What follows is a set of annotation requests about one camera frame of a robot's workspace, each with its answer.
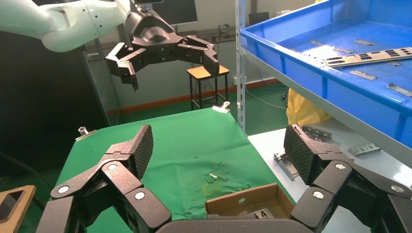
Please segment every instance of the brown cardboard box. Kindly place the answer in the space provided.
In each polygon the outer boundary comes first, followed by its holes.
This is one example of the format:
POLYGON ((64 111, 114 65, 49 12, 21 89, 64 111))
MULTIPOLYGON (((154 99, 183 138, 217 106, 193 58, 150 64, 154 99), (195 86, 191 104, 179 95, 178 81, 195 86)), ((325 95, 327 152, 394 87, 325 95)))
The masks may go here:
POLYGON ((206 201, 206 213, 243 216, 267 208, 275 218, 289 218, 294 204, 277 184, 268 184, 206 201))

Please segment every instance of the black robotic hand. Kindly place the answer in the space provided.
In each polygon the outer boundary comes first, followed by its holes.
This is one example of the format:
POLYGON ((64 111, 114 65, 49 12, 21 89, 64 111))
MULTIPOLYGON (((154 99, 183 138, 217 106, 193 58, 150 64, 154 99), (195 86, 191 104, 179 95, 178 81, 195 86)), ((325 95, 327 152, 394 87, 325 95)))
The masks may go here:
POLYGON ((212 75, 219 75, 214 44, 193 35, 178 36, 173 27, 153 10, 134 9, 125 22, 126 34, 132 44, 118 43, 106 57, 110 73, 122 83, 138 89, 136 73, 148 64, 181 60, 201 64, 212 75))

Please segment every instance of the blue storage tray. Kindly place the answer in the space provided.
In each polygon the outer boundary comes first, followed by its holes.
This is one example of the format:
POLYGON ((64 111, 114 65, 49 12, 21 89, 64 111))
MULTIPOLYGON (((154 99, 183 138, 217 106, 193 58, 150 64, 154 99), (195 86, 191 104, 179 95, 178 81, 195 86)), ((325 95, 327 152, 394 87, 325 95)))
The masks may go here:
POLYGON ((400 60, 397 67, 375 63, 337 68, 313 59, 350 55, 333 47, 352 54, 412 47, 410 9, 412 0, 326 0, 242 30, 241 43, 299 85, 412 148, 412 98, 387 88, 394 83, 412 91, 412 59, 400 60), (377 79, 352 75, 352 70, 377 79))

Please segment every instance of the green table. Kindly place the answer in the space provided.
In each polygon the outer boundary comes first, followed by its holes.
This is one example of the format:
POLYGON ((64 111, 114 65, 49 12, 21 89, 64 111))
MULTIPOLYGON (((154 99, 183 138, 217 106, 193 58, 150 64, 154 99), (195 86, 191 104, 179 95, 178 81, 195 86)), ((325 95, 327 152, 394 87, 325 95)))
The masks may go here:
MULTIPOLYGON (((168 207, 173 220, 206 218, 206 200, 279 183, 231 114, 209 108, 100 129, 74 144, 57 184, 96 165, 110 145, 130 140, 142 124, 152 126, 154 138, 142 182, 168 207)), ((130 230, 109 208, 88 232, 130 230)))

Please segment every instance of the robotic arm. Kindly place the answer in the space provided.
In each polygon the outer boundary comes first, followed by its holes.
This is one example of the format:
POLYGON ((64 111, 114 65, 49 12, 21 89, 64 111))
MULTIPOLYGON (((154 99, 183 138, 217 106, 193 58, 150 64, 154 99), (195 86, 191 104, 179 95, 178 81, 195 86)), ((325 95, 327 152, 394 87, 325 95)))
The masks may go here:
POLYGON ((202 64, 213 76, 219 62, 213 44, 195 36, 180 37, 152 10, 136 4, 162 0, 79 0, 37 6, 31 0, 2 0, 0 31, 40 39, 54 52, 75 49, 124 23, 132 47, 119 43, 107 60, 110 72, 136 91, 136 72, 148 64, 182 60, 202 64))

